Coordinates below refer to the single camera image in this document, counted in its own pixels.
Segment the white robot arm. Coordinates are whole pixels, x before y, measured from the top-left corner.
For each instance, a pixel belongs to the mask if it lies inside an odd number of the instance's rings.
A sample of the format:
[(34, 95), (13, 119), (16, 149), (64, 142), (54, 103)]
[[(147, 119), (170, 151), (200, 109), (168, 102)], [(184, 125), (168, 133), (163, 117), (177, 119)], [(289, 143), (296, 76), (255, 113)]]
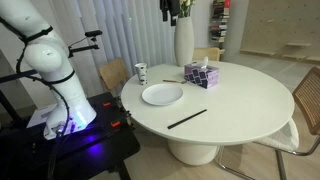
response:
[(46, 119), (47, 140), (84, 130), (97, 116), (69, 62), (70, 50), (30, 0), (0, 0), (1, 23), (25, 44), (25, 60), (48, 86), (57, 105)]

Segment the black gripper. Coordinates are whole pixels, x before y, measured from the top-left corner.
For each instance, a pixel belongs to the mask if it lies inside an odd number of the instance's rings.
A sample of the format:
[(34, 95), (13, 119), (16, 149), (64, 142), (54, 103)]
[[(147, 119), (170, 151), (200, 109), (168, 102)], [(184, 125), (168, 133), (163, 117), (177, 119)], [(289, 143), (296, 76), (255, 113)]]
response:
[(170, 21), (172, 26), (176, 25), (177, 16), (180, 14), (180, 0), (159, 0), (162, 20)]

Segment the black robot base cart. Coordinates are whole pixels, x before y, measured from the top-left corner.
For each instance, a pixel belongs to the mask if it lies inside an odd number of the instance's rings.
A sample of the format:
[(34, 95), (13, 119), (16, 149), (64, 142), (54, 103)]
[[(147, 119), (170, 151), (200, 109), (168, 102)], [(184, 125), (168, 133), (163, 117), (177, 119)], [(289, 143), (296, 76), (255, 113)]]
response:
[[(130, 180), (124, 160), (140, 150), (127, 122), (130, 113), (109, 93), (89, 99), (96, 119), (79, 132), (66, 135), (58, 148), (53, 180), (89, 180), (108, 170)], [(102, 104), (110, 102), (111, 106)], [(111, 122), (121, 124), (112, 127)], [(43, 137), (44, 126), (10, 132), (0, 139), (0, 180), (47, 180), (49, 156), (55, 142)]]

